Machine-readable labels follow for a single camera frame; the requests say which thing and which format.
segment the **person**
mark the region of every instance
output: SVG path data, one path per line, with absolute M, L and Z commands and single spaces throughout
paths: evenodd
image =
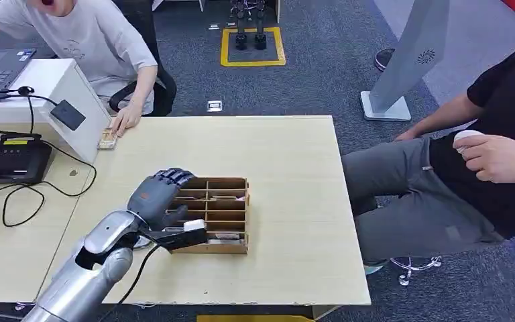
M 59 58 L 75 59 L 112 115 L 109 99 L 136 79 L 111 124 L 119 136 L 153 111 L 158 64 L 111 0 L 0 0 L 0 30 L 18 39 L 37 32 Z
M 470 136 L 421 136 L 475 120 Z M 455 148 L 468 146 L 461 155 Z M 395 142 L 342 159 L 367 274 L 515 237 L 515 53 Z M 400 195 L 377 208 L 374 196 Z

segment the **black office chair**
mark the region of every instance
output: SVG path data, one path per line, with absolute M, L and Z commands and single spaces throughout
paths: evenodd
M 153 112 L 144 116 L 167 116 L 172 111 L 172 104 L 176 96 L 176 83 L 163 68 L 157 47 L 155 24 L 153 21 L 152 0 L 113 0 L 130 24 L 143 36 L 147 47 L 159 65 L 157 81 L 155 82 L 155 102 Z M 117 92 L 109 100 L 112 110 L 118 112 L 119 102 L 135 91 L 137 82 L 132 82 Z

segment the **gray display stand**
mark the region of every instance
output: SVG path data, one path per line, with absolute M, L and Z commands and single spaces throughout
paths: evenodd
M 415 0 L 392 59 L 372 91 L 360 93 L 364 117 L 410 121 L 404 93 L 443 59 L 449 0 Z

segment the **gray pants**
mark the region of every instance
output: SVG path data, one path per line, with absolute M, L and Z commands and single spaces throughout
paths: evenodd
M 365 264 L 456 254 L 504 241 L 483 215 L 433 172 L 429 141 L 385 143 L 343 157 Z M 374 207 L 374 196 L 382 195 L 403 197 L 387 207 Z

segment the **man's hand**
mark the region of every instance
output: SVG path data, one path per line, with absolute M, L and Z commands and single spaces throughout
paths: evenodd
M 413 128 L 405 131 L 400 134 L 394 141 L 405 141 L 405 140 L 413 140 L 415 138 L 419 138 L 419 134 L 417 134 Z
M 468 136 L 453 142 L 466 147 L 463 158 L 481 181 L 515 183 L 515 141 L 503 136 Z
M 116 133 L 120 138 L 126 129 L 136 126 L 141 121 L 143 106 L 128 105 L 119 110 L 117 117 L 111 122 L 111 132 Z

